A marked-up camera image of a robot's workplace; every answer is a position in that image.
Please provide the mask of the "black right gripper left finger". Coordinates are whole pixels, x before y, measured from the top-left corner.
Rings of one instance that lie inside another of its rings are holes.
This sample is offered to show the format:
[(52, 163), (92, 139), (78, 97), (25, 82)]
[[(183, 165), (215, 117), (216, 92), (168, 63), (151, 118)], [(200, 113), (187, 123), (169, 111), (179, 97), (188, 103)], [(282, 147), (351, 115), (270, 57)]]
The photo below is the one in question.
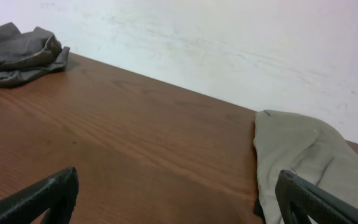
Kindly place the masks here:
[(0, 223), (68, 224), (76, 205), (79, 180), (74, 167), (67, 167), (0, 200)]

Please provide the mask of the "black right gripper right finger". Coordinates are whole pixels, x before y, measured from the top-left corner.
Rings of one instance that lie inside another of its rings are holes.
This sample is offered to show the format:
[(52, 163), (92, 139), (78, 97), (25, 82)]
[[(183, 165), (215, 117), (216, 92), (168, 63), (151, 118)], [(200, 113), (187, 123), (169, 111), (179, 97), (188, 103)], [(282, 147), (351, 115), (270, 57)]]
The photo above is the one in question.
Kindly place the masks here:
[(281, 170), (275, 187), (285, 224), (358, 224), (358, 209), (289, 170)]

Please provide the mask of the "grey shorts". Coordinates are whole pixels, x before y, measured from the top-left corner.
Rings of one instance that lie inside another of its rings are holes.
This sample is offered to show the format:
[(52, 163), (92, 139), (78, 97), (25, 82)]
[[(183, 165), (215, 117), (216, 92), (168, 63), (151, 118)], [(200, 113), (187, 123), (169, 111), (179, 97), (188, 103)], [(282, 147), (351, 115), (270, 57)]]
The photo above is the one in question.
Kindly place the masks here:
[(11, 22), (0, 26), (0, 88), (25, 85), (65, 69), (69, 53), (49, 30), (36, 27), (21, 33)]

